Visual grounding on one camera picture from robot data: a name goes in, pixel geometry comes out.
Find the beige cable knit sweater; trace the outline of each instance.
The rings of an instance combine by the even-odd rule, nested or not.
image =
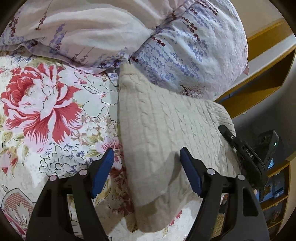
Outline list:
[[[179,161],[187,147],[221,175],[239,173],[235,154],[218,131],[234,126],[223,106],[151,84],[129,63],[120,67],[119,117],[138,228],[165,228],[196,194]]]

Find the blue gripper pad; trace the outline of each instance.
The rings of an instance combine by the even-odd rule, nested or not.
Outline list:
[[[92,198],[95,198],[103,190],[114,162],[114,151],[111,148],[108,149],[102,158],[104,158],[104,160],[93,179],[93,188],[91,190]]]
[[[202,193],[202,178],[192,164],[193,157],[186,147],[180,150],[180,161],[187,175],[192,190],[200,196]]]

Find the bed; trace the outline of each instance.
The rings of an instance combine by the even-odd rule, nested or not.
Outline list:
[[[143,2],[129,1],[135,5],[127,9],[118,1],[96,8],[28,1],[0,37],[0,201],[23,238],[48,177],[71,176],[111,147],[114,166],[93,200],[109,239],[186,239],[201,203],[195,196],[165,228],[138,228],[120,136],[119,66],[129,61],[155,85],[214,100],[246,68],[247,42],[229,1]],[[61,9],[69,14],[57,17]],[[102,18],[85,19],[84,11],[117,14],[120,21],[104,20],[94,34]],[[77,20],[82,24],[73,24]],[[239,171],[230,170],[225,174]],[[71,196],[68,204],[75,235],[82,237]]]

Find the large red peony print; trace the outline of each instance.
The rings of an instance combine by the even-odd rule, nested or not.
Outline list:
[[[39,152],[50,141],[61,143],[82,127],[82,109],[73,102],[80,89],[59,82],[64,68],[44,63],[17,68],[1,94],[7,129],[19,129],[28,147]]]

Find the silver screw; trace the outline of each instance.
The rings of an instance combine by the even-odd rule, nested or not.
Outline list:
[[[86,169],[82,169],[79,171],[79,175],[81,176],[85,176],[87,174],[87,170]]]
[[[49,177],[49,179],[54,182],[56,179],[57,179],[57,176],[56,175],[52,175]]]
[[[214,169],[209,168],[209,169],[207,170],[207,173],[210,174],[210,175],[214,175],[216,172],[215,172]]]
[[[245,177],[244,177],[244,175],[242,175],[242,174],[239,174],[239,175],[237,176],[237,178],[238,178],[239,180],[241,180],[241,181],[245,180]]]

